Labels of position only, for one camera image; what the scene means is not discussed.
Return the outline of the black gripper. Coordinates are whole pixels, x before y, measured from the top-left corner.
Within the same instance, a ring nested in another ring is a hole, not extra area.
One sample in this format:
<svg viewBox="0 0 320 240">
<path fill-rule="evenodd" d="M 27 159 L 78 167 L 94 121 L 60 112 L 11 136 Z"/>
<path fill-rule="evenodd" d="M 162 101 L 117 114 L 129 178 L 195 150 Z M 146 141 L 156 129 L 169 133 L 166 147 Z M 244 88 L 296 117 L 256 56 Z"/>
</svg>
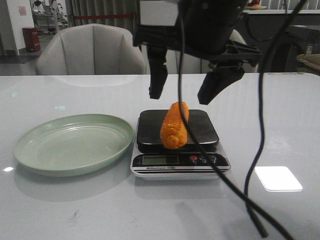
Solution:
<svg viewBox="0 0 320 240">
<path fill-rule="evenodd" d="M 138 24 L 133 34 L 134 46 L 147 45 L 149 97 L 161 97 L 168 77 L 167 50 L 175 50 L 209 61 L 197 94 L 199 103 L 208 105 L 244 76 L 244 63 L 255 67 L 262 56 L 256 47 L 230 39 L 247 1 L 181 0 L 177 5 L 173 26 Z"/>
</svg>

